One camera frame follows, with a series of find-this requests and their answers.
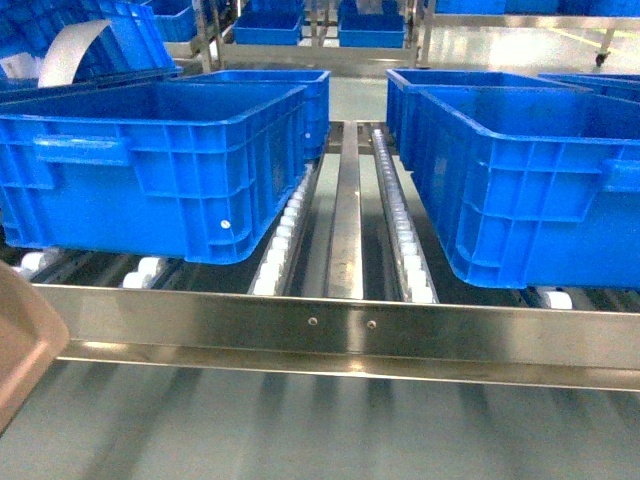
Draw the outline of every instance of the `blue bin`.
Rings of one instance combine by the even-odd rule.
[[[188,42],[197,34],[191,0],[151,0],[160,35],[165,42]]]
[[[507,0],[506,13],[516,15],[543,14],[558,12],[559,0]]]
[[[0,26],[10,25],[13,33],[0,39],[0,50],[3,57],[22,51],[44,57],[66,25],[104,19],[111,25],[89,47],[76,79],[175,67],[162,45],[152,10],[108,0],[15,2],[0,12]]]
[[[233,26],[233,36],[246,45],[298,45],[302,21],[300,13],[244,12]]]
[[[467,15],[502,15],[507,0],[438,0],[436,13],[460,13]]]
[[[558,13],[562,15],[588,15],[591,0],[560,0]]]
[[[306,120],[304,158],[315,160],[322,155],[329,134],[329,76],[324,70],[223,70],[181,78],[189,83],[258,83],[305,87]]]
[[[380,11],[366,12],[358,9],[357,0],[342,0],[338,7],[338,18],[342,19],[345,15],[366,15],[367,13],[382,13],[384,15],[398,15],[400,8],[396,0],[382,0]]]
[[[239,262],[299,180],[304,101],[154,82],[0,104],[7,243]]]
[[[419,98],[428,135],[414,181],[460,279],[640,288],[629,267],[640,251],[640,104],[562,89]]]
[[[640,81],[608,78],[604,76],[598,77],[595,75],[542,73],[540,76],[549,80],[588,88],[599,95],[640,102]]]
[[[400,159],[413,170],[416,150],[416,124],[419,117],[419,93],[432,85],[484,87],[569,88],[550,80],[502,72],[465,72],[455,70],[387,70],[387,126],[396,139]]]
[[[640,17],[640,0],[591,0],[594,17]]]
[[[401,15],[345,15],[338,39],[341,47],[402,48],[404,31]]]
[[[245,6],[250,12],[302,13],[304,0],[251,0]]]

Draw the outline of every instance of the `gray floor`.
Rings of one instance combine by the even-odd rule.
[[[549,31],[438,35],[434,66],[589,71],[595,50]],[[616,39],[627,56],[605,71],[638,71],[637,44]],[[382,79],[334,78],[332,117],[383,120],[385,97]],[[325,168],[326,214],[336,158]],[[0,479],[635,480],[638,438],[636,394],[60,362],[0,438]]]

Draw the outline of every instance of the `white roller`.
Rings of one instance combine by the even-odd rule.
[[[292,212],[289,212],[289,214],[285,212],[285,216],[280,219],[280,225],[293,228],[296,226],[297,218],[298,216],[294,215]]]
[[[287,202],[287,207],[291,207],[299,210],[300,208],[302,208],[302,202],[300,200],[292,198]]]
[[[409,287],[425,286],[427,284],[427,273],[424,270],[408,270],[406,272],[407,285]]]
[[[553,310],[573,310],[573,302],[567,292],[545,288],[537,288],[536,291],[545,308],[551,308]]]
[[[263,263],[260,266],[260,275],[258,275],[258,278],[263,279],[263,280],[269,280],[271,282],[276,282],[278,280],[278,277],[280,275],[280,265],[277,264],[273,264],[273,263]]]
[[[167,266],[167,259],[162,257],[144,257],[138,263],[138,272],[158,276]]]
[[[434,303],[433,290],[426,285],[410,289],[411,299],[415,303]]]
[[[273,295],[276,290],[276,282],[270,278],[259,278],[253,288],[254,295]]]
[[[286,252],[284,250],[270,249],[267,253],[267,262],[276,265],[284,265]]]
[[[415,242],[403,242],[400,244],[402,255],[418,255],[418,245]]]
[[[148,288],[153,280],[153,276],[148,273],[130,272],[124,277],[122,286],[124,288]]]
[[[30,252],[22,257],[20,266],[27,270],[38,272],[50,266],[53,262],[55,262],[57,257],[57,252]]]
[[[291,238],[293,236],[293,227],[289,225],[278,225],[276,235],[282,238]]]
[[[271,248],[286,251],[289,249],[289,240],[289,238],[285,237],[274,237],[273,240],[271,240]]]
[[[403,255],[402,263],[405,270],[420,270],[422,268],[422,259],[418,255]]]

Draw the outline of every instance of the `metal leg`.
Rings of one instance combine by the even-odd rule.
[[[309,0],[307,5],[311,12],[311,46],[317,47],[320,42],[318,37],[318,10],[316,8],[316,0]]]
[[[419,61],[420,67],[426,67],[429,63],[429,48],[431,47],[431,34],[436,14],[436,0],[430,0],[427,11],[424,14],[424,38],[422,39],[422,56]]]
[[[223,44],[224,39],[222,38],[222,31],[220,30],[220,16],[218,15],[218,7],[215,4],[214,0],[209,0],[209,5],[211,6],[211,11],[213,13],[213,34],[216,39],[216,50],[218,52],[218,66],[220,70],[224,70],[224,56],[223,56]]]
[[[602,45],[600,46],[600,51],[596,56],[596,65],[601,67],[604,64],[604,61],[609,56],[609,47],[611,46],[611,42],[613,41],[613,36],[615,35],[615,28],[609,28],[604,34],[604,38],[602,39]]]
[[[196,27],[198,29],[198,44],[200,46],[200,57],[202,59],[202,71],[211,73],[213,71],[213,59],[209,49],[209,36],[207,35],[207,19],[204,15],[202,0],[191,0],[193,10],[196,15]]]
[[[329,2],[327,0],[327,5],[324,9],[324,13],[322,17],[322,30],[320,31],[320,38],[318,39],[318,45],[320,47],[324,46],[324,41],[326,40],[328,33],[329,33]]]

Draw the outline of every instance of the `conveyor rack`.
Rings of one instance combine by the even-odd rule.
[[[337,153],[323,244],[314,192]],[[640,391],[637,292],[486,290],[455,280],[393,154],[383,124],[332,123],[323,159],[237,266],[147,261],[155,270],[146,288],[130,289],[120,285],[140,257],[51,252],[23,274],[70,327],[61,358]],[[377,206],[362,205],[375,180],[361,169],[375,169]],[[26,253],[0,249],[13,265]],[[548,308],[558,306],[555,293],[576,310]]]

